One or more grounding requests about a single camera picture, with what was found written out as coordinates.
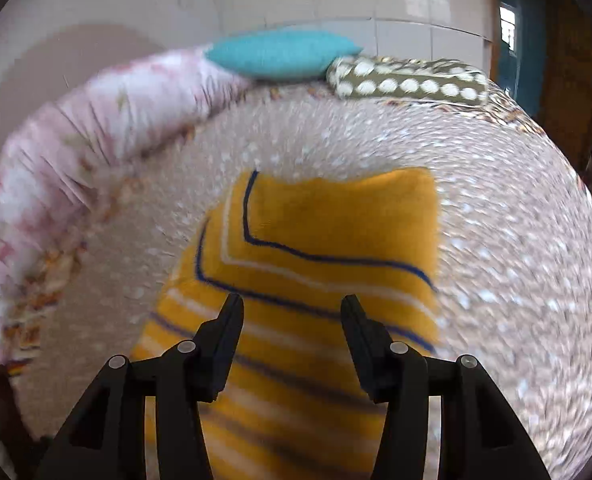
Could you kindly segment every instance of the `blue cushion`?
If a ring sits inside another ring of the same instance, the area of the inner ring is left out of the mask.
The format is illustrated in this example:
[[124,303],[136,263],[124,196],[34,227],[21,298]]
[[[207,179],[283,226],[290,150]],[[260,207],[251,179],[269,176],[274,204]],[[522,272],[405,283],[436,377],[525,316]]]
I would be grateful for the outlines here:
[[362,50],[352,41],[320,30],[265,30],[217,41],[206,54],[232,72],[273,81],[323,77],[332,61]]

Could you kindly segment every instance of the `polka dot pillow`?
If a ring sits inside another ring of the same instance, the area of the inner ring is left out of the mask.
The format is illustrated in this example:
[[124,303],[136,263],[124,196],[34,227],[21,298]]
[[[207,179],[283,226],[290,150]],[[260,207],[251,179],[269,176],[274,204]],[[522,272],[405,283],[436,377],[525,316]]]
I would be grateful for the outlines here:
[[339,57],[327,69],[327,81],[343,99],[390,97],[469,107],[487,101],[485,73],[454,59]]

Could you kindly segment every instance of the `window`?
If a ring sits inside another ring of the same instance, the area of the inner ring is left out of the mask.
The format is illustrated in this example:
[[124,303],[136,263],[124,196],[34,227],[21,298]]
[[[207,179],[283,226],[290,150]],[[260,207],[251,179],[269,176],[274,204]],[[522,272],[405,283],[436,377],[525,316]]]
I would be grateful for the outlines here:
[[516,49],[516,13],[508,7],[500,8],[500,35],[501,40],[509,45],[509,50],[514,52]]

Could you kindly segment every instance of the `blue stripe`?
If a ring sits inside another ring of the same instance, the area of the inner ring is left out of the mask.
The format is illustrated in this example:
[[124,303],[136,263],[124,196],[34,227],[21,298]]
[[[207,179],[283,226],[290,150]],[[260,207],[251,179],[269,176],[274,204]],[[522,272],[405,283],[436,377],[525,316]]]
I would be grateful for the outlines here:
[[[174,332],[178,334],[180,337],[184,339],[192,339],[194,337],[194,332],[190,332],[189,330],[185,330],[178,325],[170,322],[169,319],[166,319],[164,316],[157,312],[153,312],[150,315],[151,319],[165,328],[170,332]],[[307,379],[303,379],[301,377],[295,376],[293,374],[284,372],[283,370],[279,370],[277,368],[273,368],[265,363],[262,363],[256,359],[252,359],[241,355],[239,353],[234,355],[234,361],[236,361],[239,365],[249,368],[269,379],[275,380],[278,383],[285,384],[291,388],[304,391],[307,394],[318,398],[324,398],[330,400],[335,404],[341,404],[343,406],[349,406],[351,408],[357,408],[363,412],[367,413],[384,413],[385,410],[382,406],[377,406],[376,404],[369,402],[367,399],[361,399],[359,397],[355,397],[339,390],[333,390],[331,388],[327,388],[326,386],[321,386],[320,384],[313,383],[308,381]]]
[[406,264],[405,262],[397,262],[394,260],[376,260],[373,258],[349,258],[349,257],[339,257],[339,256],[325,256],[324,254],[308,254],[298,249],[293,249],[283,244],[279,244],[278,242],[269,242],[266,240],[261,240],[260,238],[256,238],[249,230],[249,215],[248,215],[248,204],[249,204],[249,197],[252,193],[252,188],[254,187],[254,183],[256,182],[256,178],[258,177],[258,172],[253,171],[251,176],[249,177],[249,181],[247,183],[247,189],[245,190],[245,197],[243,199],[243,234],[245,237],[245,241],[249,244],[256,245],[258,247],[272,247],[274,249],[278,249],[281,251],[285,251],[286,253],[292,254],[293,256],[298,256],[299,258],[303,258],[305,260],[309,260],[312,262],[324,262],[328,264],[345,264],[345,265],[359,265],[359,266],[370,266],[370,267],[392,267],[393,269],[404,270],[405,272],[410,272],[411,274],[419,277],[423,280],[427,285],[429,285],[432,290],[435,290],[434,285],[432,284],[432,280],[429,279],[421,269],[415,267],[411,264]]
[[[248,288],[237,288],[235,286],[229,285],[228,283],[221,282],[219,280],[214,280],[213,278],[208,278],[202,272],[202,245],[205,240],[205,233],[207,232],[207,224],[209,223],[209,219],[205,222],[202,227],[201,237],[198,242],[198,249],[196,251],[196,279],[203,283],[208,283],[209,285],[215,286],[220,288],[221,290],[226,290],[227,292],[234,292],[236,294],[240,294],[241,296],[247,296],[248,298],[254,298],[255,300],[265,301],[267,303],[275,304],[278,306],[282,306],[291,310],[295,310],[297,312],[304,312],[306,314],[311,314],[312,316],[321,317],[323,319],[329,319],[335,322],[340,323],[340,311],[338,312],[330,312],[329,310],[325,310],[323,308],[317,306],[310,306],[306,303],[301,301],[292,301],[286,300],[285,298],[279,298],[277,296],[272,296],[269,294],[263,294],[261,292],[255,292]],[[407,328],[395,326],[395,325],[385,325],[386,329],[390,331],[390,333],[394,333],[396,335],[405,337],[412,343],[415,343],[422,347],[423,349],[427,350],[428,352],[434,353],[434,345],[432,345],[429,341],[426,341],[424,338],[420,337],[418,334],[409,330]]]

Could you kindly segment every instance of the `yellow striped towel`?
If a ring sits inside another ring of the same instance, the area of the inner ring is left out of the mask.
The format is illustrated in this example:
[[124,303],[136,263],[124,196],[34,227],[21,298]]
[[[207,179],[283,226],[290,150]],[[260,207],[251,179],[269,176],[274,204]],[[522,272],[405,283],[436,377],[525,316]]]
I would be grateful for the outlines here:
[[437,207],[422,168],[298,184],[253,171],[208,214],[133,358],[191,338],[228,292],[243,296],[245,323],[227,386],[202,410],[218,477],[368,478],[384,407],[359,386],[341,299],[357,294],[394,339],[430,354]]

